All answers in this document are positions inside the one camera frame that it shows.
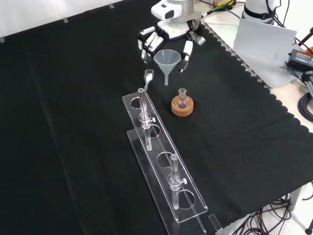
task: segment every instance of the funnel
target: funnel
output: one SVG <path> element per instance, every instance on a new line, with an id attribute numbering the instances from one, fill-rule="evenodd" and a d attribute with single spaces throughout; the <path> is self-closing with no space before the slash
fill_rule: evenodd
<path id="1" fill-rule="evenodd" d="M 154 56 L 154 60 L 165 75 L 165 85 L 168 85 L 168 75 L 175 65 L 181 60 L 181 55 L 174 50 L 160 50 Z"/>

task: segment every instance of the test tube rack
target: test tube rack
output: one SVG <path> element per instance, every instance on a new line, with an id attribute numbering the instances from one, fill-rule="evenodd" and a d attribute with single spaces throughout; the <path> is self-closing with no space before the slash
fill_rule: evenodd
<path id="1" fill-rule="evenodd" d="M 134 129 L 127 132 L 170 235 L 205 235 L 207 206 L 145 89 L 123 97 Z"/>

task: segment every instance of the glass test tube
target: glass test tube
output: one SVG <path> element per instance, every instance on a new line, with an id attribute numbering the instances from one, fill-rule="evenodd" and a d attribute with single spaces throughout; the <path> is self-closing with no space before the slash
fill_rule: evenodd
<path id="1" fill-rule="evenodd" d="M 171 183 L 177 184 L 176 187 L 172 188 L 172 197 L 173 197 L 173 207 L 175 210 L 179 208 L 179 197 L 178 197 L 178 190 L 180 188 L 180 181 L 179 181 L 179 175 L 178 175 L 178 157 L 176 154 L 172 154 L 170 156 L 171 159 Z"/>
<path id="2" fill-rule="evenodd" d="M 147 150 L 151 151 L 151 137 L 150 137 L 150 128 L 149 120 L 148 120 L 148 111 L 147 111 L 147 104 L 144 98 L 144 89 L 139 88 L 139 102 L 140 102 L 140 109 L 141 109 L 141 119 L 142 119 L 142 127 L 144 128 L 144 135 L 146 140 Z"/>

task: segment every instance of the funnel stem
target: funnel stem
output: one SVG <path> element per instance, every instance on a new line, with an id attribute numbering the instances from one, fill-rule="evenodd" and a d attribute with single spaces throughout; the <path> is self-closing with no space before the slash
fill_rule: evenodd
<path id="1" fill-rule="evenodd" d="M 168 85 L 168 74 L 165 74 L 165 85 Z"/>

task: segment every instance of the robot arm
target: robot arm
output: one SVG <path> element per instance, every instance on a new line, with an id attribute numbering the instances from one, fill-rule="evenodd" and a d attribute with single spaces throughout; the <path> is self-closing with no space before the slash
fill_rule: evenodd
<path id="1" fill-rule="evenodd" d="M 180 72 L 185 71 L 193 41 L 200 45 L 205 42 L 202 35 L 197 34 L 201 13 L 194 12 L 193 0 L 162 0 L 152 7 L 151 12 L 161 21 L 139 33 L 138 47 L 142 50 L 141 58 L 145 63 L 149 63 L 165 42 L 185 38 L 182 60 L 178 65 Z"/>

